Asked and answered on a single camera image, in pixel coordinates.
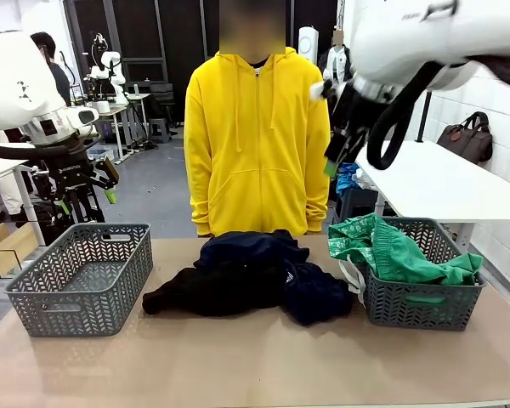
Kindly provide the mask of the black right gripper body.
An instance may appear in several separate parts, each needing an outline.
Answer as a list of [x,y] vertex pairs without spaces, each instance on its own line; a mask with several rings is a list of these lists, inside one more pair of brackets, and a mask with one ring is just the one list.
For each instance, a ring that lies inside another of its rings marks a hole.
[[342,82],[335,87],[337,102],[331,113],[333,135],[348,135],[350,141],[351,162],[356,161],[360,150],[366,144],[368,134],[378,117],[391,102],[391,87],[368,83],[362,85],[360,93],[354,87],[354,80]]

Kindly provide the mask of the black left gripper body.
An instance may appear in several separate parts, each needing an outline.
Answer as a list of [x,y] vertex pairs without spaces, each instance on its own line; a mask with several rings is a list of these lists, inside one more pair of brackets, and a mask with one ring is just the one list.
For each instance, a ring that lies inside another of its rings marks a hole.
[[71,190],[84,185],[96,185],[93,163],[86,153],[87,146],[83,142],[65,144],[66,155],[46,157],[37,161],[38,170],[49,171],[54,185],[61,190]]

